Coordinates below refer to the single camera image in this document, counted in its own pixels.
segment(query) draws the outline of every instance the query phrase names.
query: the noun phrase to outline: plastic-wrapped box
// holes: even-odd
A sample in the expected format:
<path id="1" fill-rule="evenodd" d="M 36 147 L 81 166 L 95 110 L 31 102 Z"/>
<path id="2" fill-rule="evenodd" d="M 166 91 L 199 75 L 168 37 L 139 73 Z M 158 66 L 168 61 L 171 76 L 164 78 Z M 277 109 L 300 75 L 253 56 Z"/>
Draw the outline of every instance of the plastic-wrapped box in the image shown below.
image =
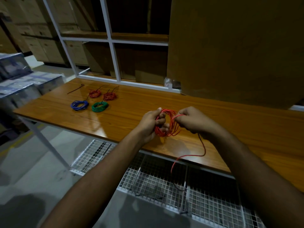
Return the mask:
<path id="1" fill-rule="evenodd" d="M 0 83 L 0 109 L 13 118 L 16 118 L 14 109 L 40 96 L 36 86 L 29 82 L 5 80 Z"/>
<path id="2" fill-rule="evenodd" d="M 23 53 L 0 53 L 0 76 L 3 80 L 16 79 L 32 72 Z"/>
<path id="3" fill-rule="evenodd" d="M 44 95 L 64 84 L 65 77 L 56 73 L 34 72 L 18 80 L 34 84 L 40 93 Z"/>

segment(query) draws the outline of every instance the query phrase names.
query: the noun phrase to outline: green wire coil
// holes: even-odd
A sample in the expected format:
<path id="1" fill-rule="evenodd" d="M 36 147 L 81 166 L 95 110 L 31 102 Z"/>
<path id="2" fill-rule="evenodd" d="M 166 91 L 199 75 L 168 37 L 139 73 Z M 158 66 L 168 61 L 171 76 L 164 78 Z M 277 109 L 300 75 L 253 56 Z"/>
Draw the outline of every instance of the green wire coil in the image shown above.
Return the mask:
<path id="1" fill-rule="evenodd" d="M 97 103 L 94 103 L 94 105 L 92 105 L 92 111 L 93 112 L 102 112 L 108 106 L 109 106 L 109 104 L 105 101 L 97 102 Z"/>

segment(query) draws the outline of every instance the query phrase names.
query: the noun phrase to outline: hand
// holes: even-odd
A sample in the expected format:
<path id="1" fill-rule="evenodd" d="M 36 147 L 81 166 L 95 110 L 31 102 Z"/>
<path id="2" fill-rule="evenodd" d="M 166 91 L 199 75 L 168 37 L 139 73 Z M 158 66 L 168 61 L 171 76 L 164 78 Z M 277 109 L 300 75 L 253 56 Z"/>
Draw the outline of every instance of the hand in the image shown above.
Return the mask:
<path id="1" fill-rule="evenodd" d="M 161 108 L 149 111 L 142 117 L 138 126 L 134 129 L 141 136 L 143 136 L 143 143 L 146 144 L 155 137 L 154 127 L 159 126 L 162 132 L 168 132 L 169 124 L 166 122 L 166 114 L 161 113 Z"/>
<path id="2" fill-rule="evenodd" d="M 218 123 L 193 106 L 181 109 L 177 115 L 179 114 L 184 114 L 184 116 L 176 117 L 174 120 L 180 127 L 186 128 L 191 133 L 199 133 L 203 137 L 207 137 L 207 139 L 207 135 L 217 133 L 222 128 Z"/>

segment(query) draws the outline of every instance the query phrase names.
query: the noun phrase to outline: yellow floor line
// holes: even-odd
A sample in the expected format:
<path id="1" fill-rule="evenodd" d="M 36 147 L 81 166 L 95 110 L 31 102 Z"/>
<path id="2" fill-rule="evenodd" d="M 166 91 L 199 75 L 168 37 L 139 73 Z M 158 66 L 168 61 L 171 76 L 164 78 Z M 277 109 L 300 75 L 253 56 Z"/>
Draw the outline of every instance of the yellow floor line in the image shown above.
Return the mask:
<path id="1" fill-rule="evenodd" d="M 38 129 L 40 129 L 43 126 L 43 124 L 40 124 L 39 126 L 37 126 Z M 19 143 L 21 143 L 23 140 L 25 140 L 26 138 L 28 138 L 29 136 L 31 136 L 33 134 L 32 131 L 29 131 L 27 134 L 25 134 L 23 137 L 19 138 L 17 141 L 15 141 L 12 145 L 10 145 L 9 148 L 5 149 L 4 151 L 0 152 L 0 157 L 6 155 L 10 149 L 14 148 L 15 146 L 17 146 Z"/>

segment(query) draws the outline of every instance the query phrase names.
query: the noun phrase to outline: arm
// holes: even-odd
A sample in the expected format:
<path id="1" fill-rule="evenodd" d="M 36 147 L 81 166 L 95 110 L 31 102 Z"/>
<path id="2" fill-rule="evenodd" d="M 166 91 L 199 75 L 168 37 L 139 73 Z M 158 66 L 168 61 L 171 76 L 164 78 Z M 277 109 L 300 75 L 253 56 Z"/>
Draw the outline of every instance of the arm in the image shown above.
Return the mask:
<path id="1" fill-rule="evenodd" d="M 85 174 L 59 201 L 43 228 L 92 227 L 106 208 L 120 180 L 140 148 L 155 136 L 154 127 L 167 131 L 161 108 L 146 113 L 104 159 Z"/>
<path id="2" fill-rule="evenodd" d="M 217 149 L 266 227 L 302 227 L 304 196 L 233 134 L 194 107 L 180 110 L 181 127 L 200 133 Z"/>

